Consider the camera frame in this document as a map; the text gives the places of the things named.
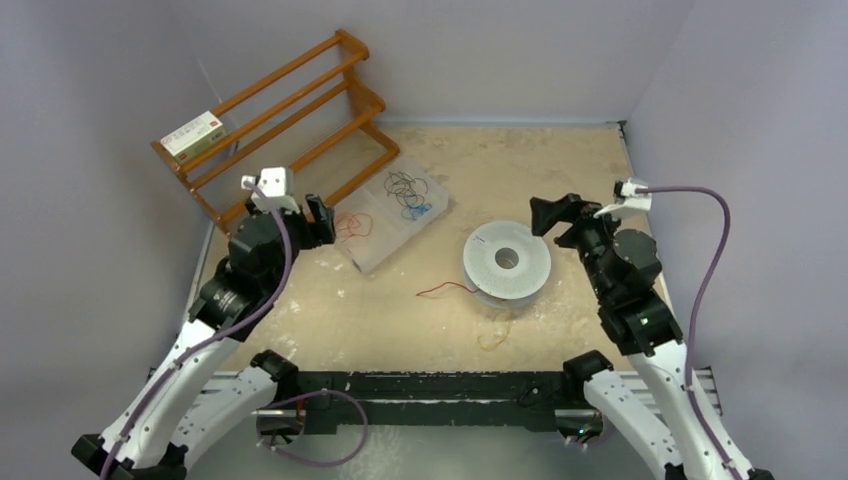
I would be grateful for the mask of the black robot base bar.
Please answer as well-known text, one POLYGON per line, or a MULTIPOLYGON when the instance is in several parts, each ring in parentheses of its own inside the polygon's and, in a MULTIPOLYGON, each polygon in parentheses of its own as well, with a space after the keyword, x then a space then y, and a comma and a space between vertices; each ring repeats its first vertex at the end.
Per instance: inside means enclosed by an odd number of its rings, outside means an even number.
POLYGON ((272 350, 251 366, 270 375, 272 408, 302 408, 308 435, 341 426, 521 427, 530 432, 576 430, 587 411, 583 386, 612 363, 592 350, 557 371, 414 372, 303 371, 272 350))

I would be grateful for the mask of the grey cable spool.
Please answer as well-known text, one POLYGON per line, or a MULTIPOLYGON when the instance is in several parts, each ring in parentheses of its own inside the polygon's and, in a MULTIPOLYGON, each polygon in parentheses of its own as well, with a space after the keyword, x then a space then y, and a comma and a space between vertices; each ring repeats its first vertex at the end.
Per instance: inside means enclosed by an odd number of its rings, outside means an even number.
POLYGON ((540 237, 521 223, 499 220, 476 228, 462 254, 465 286, 482 303, 522 309, 549 279, 551 254, 540 237))

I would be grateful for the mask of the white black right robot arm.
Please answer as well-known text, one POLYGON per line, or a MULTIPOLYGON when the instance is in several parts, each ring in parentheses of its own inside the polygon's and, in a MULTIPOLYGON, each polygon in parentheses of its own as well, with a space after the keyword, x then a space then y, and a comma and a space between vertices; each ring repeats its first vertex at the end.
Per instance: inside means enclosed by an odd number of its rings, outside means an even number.
POLYGON ((555 243, 578 253, 604 332, 656 407, 638 400, 597 350, 564 363, 563 397, 573 406, 598 410, 657 479, 770 479, 770 471, 742 453, 696 377, 679 323, 654 287, 662 271, 655 240, 620 227, 622 212, 648 211, 655 192, 623 184, 615 203, 606 207, 578 194, 530 201, 533 235, 568 224, 555 243))

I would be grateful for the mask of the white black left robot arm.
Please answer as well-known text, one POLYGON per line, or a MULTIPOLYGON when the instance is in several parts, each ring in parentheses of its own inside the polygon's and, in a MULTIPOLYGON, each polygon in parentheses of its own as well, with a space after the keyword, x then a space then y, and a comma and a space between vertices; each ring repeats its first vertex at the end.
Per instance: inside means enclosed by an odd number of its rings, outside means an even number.
POLYGON ((248 201, 248 217, 189 307, 166 358, 116 421, 76 441, 74 458, 101 479, 183 479, 252 412, 295 402, 299 369, 271 350, 218 390, 204 390, 269 313, 298 254, 334 242, 333 209, 312 194, 306 204, 304 212, 248 201))

